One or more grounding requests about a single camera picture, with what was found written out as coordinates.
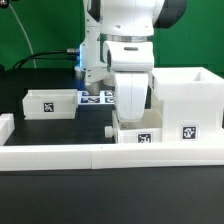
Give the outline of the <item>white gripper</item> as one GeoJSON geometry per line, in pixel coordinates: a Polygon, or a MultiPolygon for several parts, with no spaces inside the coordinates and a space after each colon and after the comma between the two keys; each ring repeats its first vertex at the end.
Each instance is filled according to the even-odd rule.
{"type": "Polygon", "coordinates": [[[154,68],[153,44],[105,41],[103,59],[115,83],[118,120],[139,122],[144,114],[149,73],[154,68]]]}

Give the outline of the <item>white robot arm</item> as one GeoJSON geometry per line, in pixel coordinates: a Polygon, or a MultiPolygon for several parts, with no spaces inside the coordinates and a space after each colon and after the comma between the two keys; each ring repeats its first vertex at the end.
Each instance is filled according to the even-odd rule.
{"type": "Polygon", "coordinates": [[[187,0],[83,0],[83,6],[85,37],[76,70],[92,95],[101,82],[114,86],[118,120],[138,122],[154,68],[154,30],[177,23],[187,0]]]}

